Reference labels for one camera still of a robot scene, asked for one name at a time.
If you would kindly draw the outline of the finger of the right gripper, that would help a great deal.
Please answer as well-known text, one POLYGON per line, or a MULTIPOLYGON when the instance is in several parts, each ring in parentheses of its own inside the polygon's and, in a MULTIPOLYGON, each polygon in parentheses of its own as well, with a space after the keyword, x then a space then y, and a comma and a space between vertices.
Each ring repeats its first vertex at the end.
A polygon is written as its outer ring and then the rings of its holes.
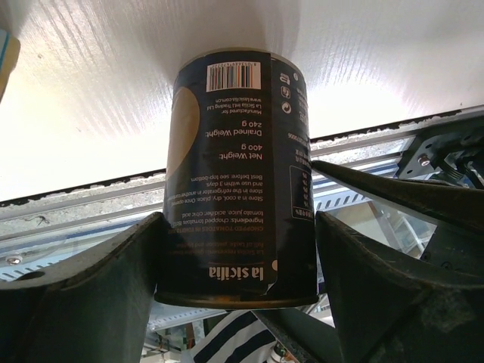
POLYGON ((298 362, 340 362, 340 341, 330 325, 295 308, 253 314, 298 362))

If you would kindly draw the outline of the dark blue tin can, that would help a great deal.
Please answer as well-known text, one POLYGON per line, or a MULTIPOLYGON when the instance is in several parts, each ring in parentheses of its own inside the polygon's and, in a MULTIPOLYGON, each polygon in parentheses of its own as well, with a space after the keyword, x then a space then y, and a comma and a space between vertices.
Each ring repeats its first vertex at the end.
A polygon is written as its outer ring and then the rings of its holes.
POLYGON ((318 298, 306 82, 287 59, 226 48, 173 89, 155 299, 275 309, 318 298))

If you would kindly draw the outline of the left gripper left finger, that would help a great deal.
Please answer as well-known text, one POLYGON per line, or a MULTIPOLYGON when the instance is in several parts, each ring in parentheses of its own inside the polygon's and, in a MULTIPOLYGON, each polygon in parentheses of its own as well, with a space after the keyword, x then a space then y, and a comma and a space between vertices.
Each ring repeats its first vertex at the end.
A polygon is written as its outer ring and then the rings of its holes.
POLYGON ((3 362, 138 362, 157 283, 162 213, 1 284, 3 362))

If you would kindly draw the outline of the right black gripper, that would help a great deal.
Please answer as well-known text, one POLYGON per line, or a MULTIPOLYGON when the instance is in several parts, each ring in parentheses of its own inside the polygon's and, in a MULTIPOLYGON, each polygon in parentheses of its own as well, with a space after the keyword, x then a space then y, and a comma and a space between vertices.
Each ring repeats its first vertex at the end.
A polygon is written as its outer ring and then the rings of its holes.
POLYGON ((439 149, 432 182, 384 178, 320 160, 312 162, 312 170, 404 213, 462 230, 438 225, 421 258, 444 269, 481 275, 483 118, 456 124, 465 128, 464 137, 439 149))

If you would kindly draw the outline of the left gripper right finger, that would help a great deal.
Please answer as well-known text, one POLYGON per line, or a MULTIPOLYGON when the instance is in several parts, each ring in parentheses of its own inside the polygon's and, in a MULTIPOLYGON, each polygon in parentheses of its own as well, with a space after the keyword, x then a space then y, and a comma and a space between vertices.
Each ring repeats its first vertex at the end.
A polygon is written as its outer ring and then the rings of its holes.
POLYGON ((316 216, 345 362, 481 362, 483 278, 420 261, 316 216))

